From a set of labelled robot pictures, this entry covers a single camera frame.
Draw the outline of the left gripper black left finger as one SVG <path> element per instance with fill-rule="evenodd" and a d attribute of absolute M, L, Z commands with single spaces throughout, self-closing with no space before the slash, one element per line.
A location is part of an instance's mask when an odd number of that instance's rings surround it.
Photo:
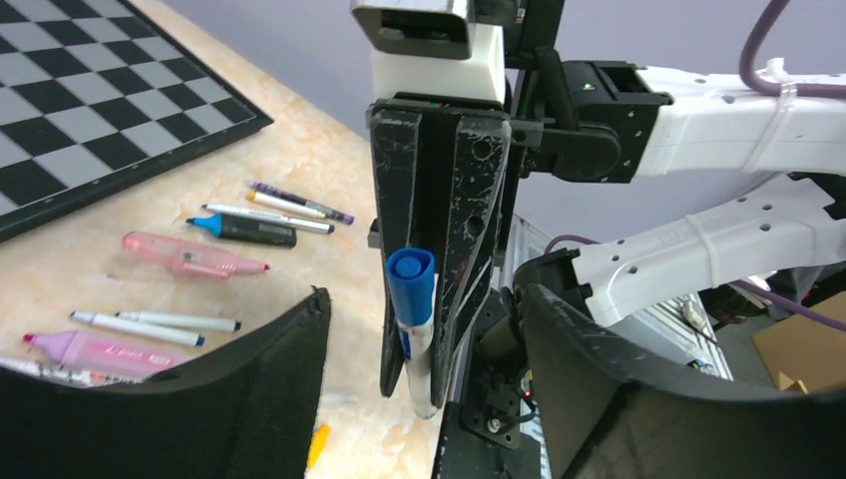
<path fill-rule="evenodd" d="M 3 370 L 5 478 L 301 478 L 329 292 L 138 384 L 76 388 Z"/>

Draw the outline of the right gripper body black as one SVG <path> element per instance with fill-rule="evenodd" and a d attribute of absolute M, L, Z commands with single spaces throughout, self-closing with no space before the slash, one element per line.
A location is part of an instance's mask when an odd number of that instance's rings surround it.
<path fill-rule="evenodd" d="M 502 183 L 495 199 L 493 214 L 476 262 L 501 259 L 506 250 L 517 183 L 527 152 L 528 132 L 520 123 L 512 121 L 502 106 L 491 102 L 437 99 L 412 94 L 398 94 L 392 99 L 382 99 L 375 103 L 377 102 L 387 102 L 402 110 L 421 115 L 413 217 L 409 243 L 406 246 L 431 251 L 439 264 L 446 229 L 447 181 L 451 170 L 449 158 L 452 155 L 458 121 L 465 115 L 504 113 L 508 116 L 511 126 L 509 152 L 505 158 Z"/>

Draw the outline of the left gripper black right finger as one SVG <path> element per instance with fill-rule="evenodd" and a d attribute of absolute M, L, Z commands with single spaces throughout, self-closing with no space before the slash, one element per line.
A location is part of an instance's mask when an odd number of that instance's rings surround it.
<path fill-rule="evenodd" d="M 845 394 L 778 391 L 671 362 L 574 306 L 573 276 L 514 276 L 557 478 L 841 478 Z"/>

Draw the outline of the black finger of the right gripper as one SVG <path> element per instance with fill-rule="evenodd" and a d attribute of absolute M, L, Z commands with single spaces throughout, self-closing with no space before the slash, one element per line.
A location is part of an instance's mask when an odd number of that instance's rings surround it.
<path fill-rule="evenodd" d="M 420 114 L 387 102 L 373 104 L 368 113 L 376 219 L 383 260 L 409 243 L 420 121 Z M 390 291 L 386 290 L 379 380 L 380 392 L 385 398 L 393 395 L 403 365 L 397 331 Z"/>
<path fill-rule="evenodd" d="M 504 113 L 465 115 L 456 126 L 447 181 L 446 229 L 440 251 L 431 400 L 447 395 L 459 310 L 500 190 L 511 126 Z"/>

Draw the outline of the yellow pen cap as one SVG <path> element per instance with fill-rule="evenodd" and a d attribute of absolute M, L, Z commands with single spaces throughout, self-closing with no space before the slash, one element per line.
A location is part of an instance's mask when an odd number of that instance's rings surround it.
<path fill-rule="evenodd" d="M 326 447 L 330 433 L 331 427 L 326 423 L 322 423 L 313 429 L 306 461 L 307 470 L 313 468 L 319 459 Z"/>

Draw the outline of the clear pen cap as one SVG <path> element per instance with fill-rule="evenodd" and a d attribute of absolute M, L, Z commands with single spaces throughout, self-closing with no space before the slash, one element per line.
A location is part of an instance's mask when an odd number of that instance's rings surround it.
<path fill-rule="evenodd" d="M 327 391 L 320 396 L 321 407 L 345 407 L 355 404 L 358 395 L 352 391 Z"/>

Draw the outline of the thin purple pen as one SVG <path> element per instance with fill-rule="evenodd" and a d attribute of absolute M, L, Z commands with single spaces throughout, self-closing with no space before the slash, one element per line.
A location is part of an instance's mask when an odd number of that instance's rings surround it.
<path fill-rule="evenodd" d="M 312 210 L 319 211 L 325 214 L 328 218 L 340 221 L 346 225 L 351 226 L 354 223 L 354 216 L 348 215 L 314 200 L 301 197 L 294 193 L 286 192 L 267 183 L 252 182 L 250 187 L 256 192 L 267 194 L 278 199 L 297 203 Z"/>

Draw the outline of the yellow banded white pen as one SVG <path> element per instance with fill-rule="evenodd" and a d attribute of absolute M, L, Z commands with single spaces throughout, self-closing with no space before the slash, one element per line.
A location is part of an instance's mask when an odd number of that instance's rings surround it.
<path fill-rule="evenodd" d="M 307 218 L 326 219 L 327 215 L 323 212 L 315 210 L 305 205 L 298 204 L 293 201 L 284 200 L 275 196 L 252 191 L 246 195 L 246 198 L 260 205 L 278 209 L 290 214 L 296 214 Z"/>

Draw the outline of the blue clear pen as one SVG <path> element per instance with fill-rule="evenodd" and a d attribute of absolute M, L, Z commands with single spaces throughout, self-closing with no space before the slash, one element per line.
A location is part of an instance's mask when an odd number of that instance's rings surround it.
<path fill-rule="evenodd" d="M 412 408 L 430 419 L 437 411 L 431 400 L 435 257 L 427 249 L 403 247 L 390 255 L 385 271 Z"/>

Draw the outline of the pink highlighter pen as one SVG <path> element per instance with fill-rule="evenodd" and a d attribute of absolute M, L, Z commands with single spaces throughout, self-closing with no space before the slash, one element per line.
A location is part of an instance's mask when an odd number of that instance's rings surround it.
<path fill-rule="evenodd" d="M 55 362 L 133 379 L 147 379 L 193 358 L 178 351 L 82 330 L 26 333 L 23 341 Z"/>

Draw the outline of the blue capped white marker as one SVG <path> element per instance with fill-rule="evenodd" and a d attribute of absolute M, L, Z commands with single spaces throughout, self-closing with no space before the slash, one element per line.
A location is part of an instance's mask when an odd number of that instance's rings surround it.
<path fill-rule="evenodd" d="M 202 347 L 206 342 L 205 337 L 196 332 L 146 324 L 96 312 L 73 311 L 70 314 L 70 319 L 79 323 L 189 347 Z"/>

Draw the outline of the pink eraser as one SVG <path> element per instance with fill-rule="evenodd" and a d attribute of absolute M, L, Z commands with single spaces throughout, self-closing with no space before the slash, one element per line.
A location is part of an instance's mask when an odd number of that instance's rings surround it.
<path fill-rule="evenodd" d="M 223 248 L 145 232 L 125 234 L 122 248 L 174 275 L 228 279 L 270 271 L 267 262 Z"/>

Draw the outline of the black capped white marker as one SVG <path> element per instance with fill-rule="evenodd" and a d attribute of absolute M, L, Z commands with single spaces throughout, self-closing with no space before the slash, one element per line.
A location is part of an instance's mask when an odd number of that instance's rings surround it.
<path fill-rule="evenodd" d="M 151 311 L 118 311 L 115 313 L 115 317 L 163 326 L 198 328 L 223 332 L 236 332 L 241 330 L 241 322 L 231 318 L 205 317 Z"/>

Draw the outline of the magenta capped white marker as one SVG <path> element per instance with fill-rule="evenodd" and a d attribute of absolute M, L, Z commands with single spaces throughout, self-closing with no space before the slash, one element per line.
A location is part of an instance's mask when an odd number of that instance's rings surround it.
<path fill-rule="evenodd" d="M 78 388 L 103 387 L 113 384 L 138 384 L 140 380 L 84 368 L 67 367 L 36 360 L 1 358 L 1 367 L 45 381 Z"/>

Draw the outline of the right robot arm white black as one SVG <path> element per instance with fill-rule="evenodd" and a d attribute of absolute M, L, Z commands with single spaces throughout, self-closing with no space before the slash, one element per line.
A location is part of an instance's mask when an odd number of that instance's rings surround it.
<path fill-rule="evenodd" d="M 439 407 L 471 293 L 503 252 L 505 196 L 530 158 L 572 183 L 767 172 L 744 197 L 642 234 L 548 253 L 519 270 L 528 351 L 555 464 L 663 444 L 823 464 L 841 391 L 789 395 L 709 378 L 613 333 L 665 299 L 845 258 L 845 87 L 562 61 L 559 1 L 355 1 L 374 53 L 368 111 L 386 263 L 380 387 L 404 364 L 415 408 Z"/>

